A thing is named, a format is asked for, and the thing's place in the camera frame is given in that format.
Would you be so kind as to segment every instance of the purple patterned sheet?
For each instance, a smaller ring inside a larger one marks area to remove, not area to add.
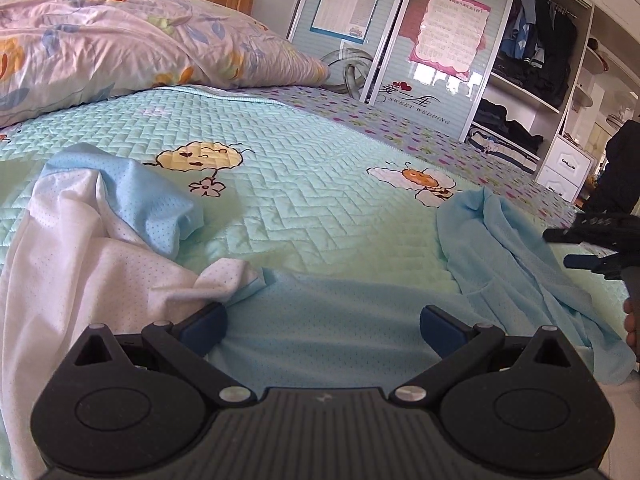
[[[487,186],[494,193],[509,198],[524,211],[540,218],[547,226],[568,226],[574,220],[576,210],[558,195],[534,182],[529,174],[408,119],[398,118],[348,96],[320,88],[289,86],[242,91],[338,121],[429,164],[446,168],[478,186]]]

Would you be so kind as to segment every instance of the hand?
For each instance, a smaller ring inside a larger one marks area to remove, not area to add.
[[[626,312],[625,317],[625,330],[628,332],[626,335],[626,344],[631,346],[631,348],[636,348],[636,317],[634,316],[634,310],[631,305],[631,300],[626,298],[625,303],[622,308]]]

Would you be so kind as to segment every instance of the light blue quilted bedspread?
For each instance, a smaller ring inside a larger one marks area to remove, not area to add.
[[[263,98],[162,88],[47,114],[0,139],[0,267],[45,161],[88,142],[155,165],[200,197],[205,226],[176,258],[196,272],[230,256],[271,269],[460,291],[438,243],[434,206],[479,187],[337,121]],[[624,291],[585,272],[571,276],[619,327],[622,310],[612,305]],[[0,473],[10,471],[3,453]]]

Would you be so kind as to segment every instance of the poster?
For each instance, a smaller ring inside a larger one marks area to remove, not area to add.
[[[378,0],[320,0],[311,31],[364,43]]]
[[[490,13],[474,0],[428,0],[409,60],[468,81]]]

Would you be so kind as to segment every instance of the white cloth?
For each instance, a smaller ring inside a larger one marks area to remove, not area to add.
[[[241,260],[221,258],[198,276],[153,252],[111,211],[98,171],[37,181],[0,276],[0,407],[16,476],[45,470],[31,410],[89,323],[133,333],[179,322],[256,278]]]

